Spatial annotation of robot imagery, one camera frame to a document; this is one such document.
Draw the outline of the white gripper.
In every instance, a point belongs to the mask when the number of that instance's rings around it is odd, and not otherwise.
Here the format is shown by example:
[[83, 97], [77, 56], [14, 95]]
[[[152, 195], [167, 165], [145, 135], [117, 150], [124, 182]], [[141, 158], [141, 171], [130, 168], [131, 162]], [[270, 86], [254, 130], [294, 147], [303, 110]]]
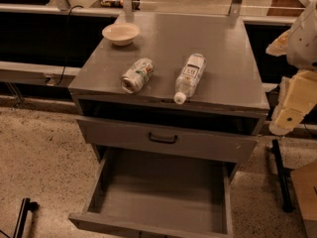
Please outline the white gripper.
[[[274, 57], [289, 52], [289, 30], [270, 43], [265, 52]], [[317, 104], [317, 72], [300, 70], [292, 78], [284, 77], [280, 83], [278, 104], [268, 126], [273, 135], [284, 136], [294, 130]]]

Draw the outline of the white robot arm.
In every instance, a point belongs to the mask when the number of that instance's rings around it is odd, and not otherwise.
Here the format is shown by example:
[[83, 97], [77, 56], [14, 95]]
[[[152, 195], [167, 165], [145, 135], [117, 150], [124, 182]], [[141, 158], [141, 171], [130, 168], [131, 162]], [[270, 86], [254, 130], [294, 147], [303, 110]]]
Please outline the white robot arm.
[[282, 78], [278, 104], [269, 124], [273, 135], [284, 136], [317, 104], [317, 3], [312, 1], [265, 52], [275, 57], [286, 56], [287, 63], [298, 69], [292, 78]]

